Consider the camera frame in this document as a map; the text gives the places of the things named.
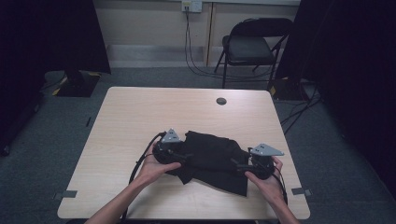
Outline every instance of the light wood table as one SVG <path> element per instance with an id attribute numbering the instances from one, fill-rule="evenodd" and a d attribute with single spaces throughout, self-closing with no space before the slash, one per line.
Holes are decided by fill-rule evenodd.
<path id="1" fill-rule="evenodd" d="M 226 105 L 216 100 L 223 97 Z M 267 91 L 109 89 L 67 190 L 61 218 L 90 217 L 128 184 L 135 162 L 155 134 L 174 128 L 184 133 L 210 133 L 235 140 L 242 149 L 265 143 L 285 153 L 280 159 L 291 211 L 299 219 L 310 212 L 300 188 L 288 145 Z M 192 180 L 187 185 L 163 175 L 133 201 L 128 218 L 138 219 L 268 219 L 274 211 L 250 181 L 247 197 L 234 195 Z"/>

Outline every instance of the chair seat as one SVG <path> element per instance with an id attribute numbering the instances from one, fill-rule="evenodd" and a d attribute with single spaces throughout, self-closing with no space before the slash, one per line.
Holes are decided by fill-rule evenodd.
<path id="1" fill-rule="evenodd" d="M 229 36 L 222 39 L 227 44 Z M 229 45 L 230 64 L 265 65 L 274 63 L 275 57 L 262 37 L 234 35 Z"/>

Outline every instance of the black cloth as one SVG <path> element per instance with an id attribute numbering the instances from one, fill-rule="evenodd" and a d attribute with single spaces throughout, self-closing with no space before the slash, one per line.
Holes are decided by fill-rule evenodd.
<path id="1" fill-rule="evenodd" d="M 193 154 L 182 167 L 168 172 L 177 175 L 183 184 L 195 178 L 215 188 L 247 196 L 248 179 L 237 174 L 231 159 L 248 164 L 249 154 L 234 140 L 189 131 L 178 154 Z"/>

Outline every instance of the carpeted floor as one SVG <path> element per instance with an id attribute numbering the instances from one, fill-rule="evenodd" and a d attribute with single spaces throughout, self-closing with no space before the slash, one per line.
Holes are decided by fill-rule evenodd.
<path id="1" fill-rule="evenodd" d="M 244 76 L 249 70 L 235 68 L 230 72 Z M 57 82 L 62 75 L 46 74 L 47 84 Z M 221 80 L 195 75 L 186 67 L 116 68 L 112 75 L 100 78 L 90 98 L 55 97 L 51 93 L 56 86 L 45 89 L 40 109 L 10 145 L 10 155 L 0 158 L 1 223 L 68 221 L 57 217 L 60 201 L 52 197 L 66 189 L 106 91 L 112 86 L 218 89 Z M 265 84 L 228 83 L 227 88 L 264 90 Z M 312 90 L 312 86 L 306 88 L 307 92 Z M 304 107 L 297 101 L 274 103 L 280 120 Z M 292 121 L 283 126 L 284 130 Z M 286 139 L 302 185 L 313 193 L 307 197 L 311 217 L 303 223 L 394 223 L 396 202 L 367 161 L 343 138 L 342 124 L 325 104 L 320 102 L 306 110 Z"/>

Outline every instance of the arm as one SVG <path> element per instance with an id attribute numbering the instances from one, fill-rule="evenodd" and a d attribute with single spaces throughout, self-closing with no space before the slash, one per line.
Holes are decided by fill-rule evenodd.
<path id="1" fill-rule="evenodd" d="M 151 145 L 143 162 L 139 175 L 120 194 L 97 211 L 86 223 L 117 223 L 125 209 L 136 196 L 149 184 L 156 181 L 163 173 L 181 166 L 180 163 L 160 164 L 151 155 Z"/>
<path id="2" fill-rule="evenodd" d="M 280 176 L 279 171 L 282 169 L 283 163 L 276 157 L 273 157 L 273 160 L 277 168 L 275 170 L 275 175 Z M 261 180 L 249 171 L 246 171 L 245 175 L 251 182 L 253 182 L 257 186 L 257 188 L 259 188 L 264 199 L 274 209 L 274 212 L 276 213 L 276 216 L 279 219 L 280 223 L 300 223 L 283 200 L 282 190 L 279 186 L 279 183 L 273 176 L 270 176 L 268 179 Z"/>

